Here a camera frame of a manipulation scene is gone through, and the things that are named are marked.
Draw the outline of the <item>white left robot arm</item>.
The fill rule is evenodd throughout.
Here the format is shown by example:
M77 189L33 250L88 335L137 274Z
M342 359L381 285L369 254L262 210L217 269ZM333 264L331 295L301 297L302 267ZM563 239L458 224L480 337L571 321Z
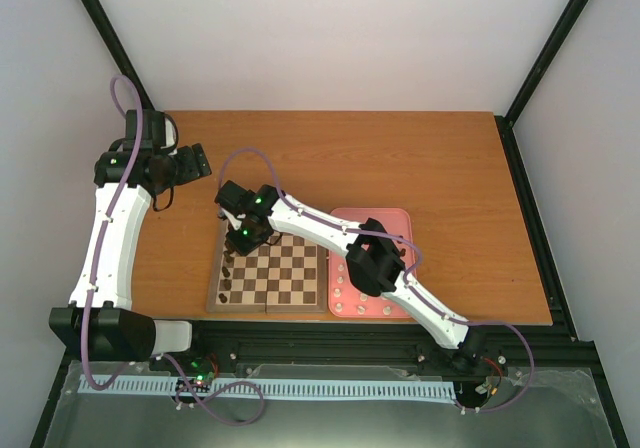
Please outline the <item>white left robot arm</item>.
M181 146L173 118L130 110L125 135L94 167L95 217L77 284L49 326L67 352L90 361L145 361L164 352L186 370L201 368L208 346L187 321L153 319L132 309L132 271L145 215L162 193L210 175L201 145Z

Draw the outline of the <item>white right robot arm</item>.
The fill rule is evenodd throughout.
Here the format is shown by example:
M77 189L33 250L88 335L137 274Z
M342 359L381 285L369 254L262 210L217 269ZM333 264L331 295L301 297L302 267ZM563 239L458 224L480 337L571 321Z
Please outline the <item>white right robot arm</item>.
M227 181L218 188L215 203L229 223L225 242L231 251L248 255L275 232L309 240L345 259L349 280L357 290L398 305L441 348L450 350L453 370L469 374L477 367L484 336L422 286L414 274L417 266L406 265L398 245L403 243L413 252L418 249L388 233L381 222L336 218L271 185L254 192Z

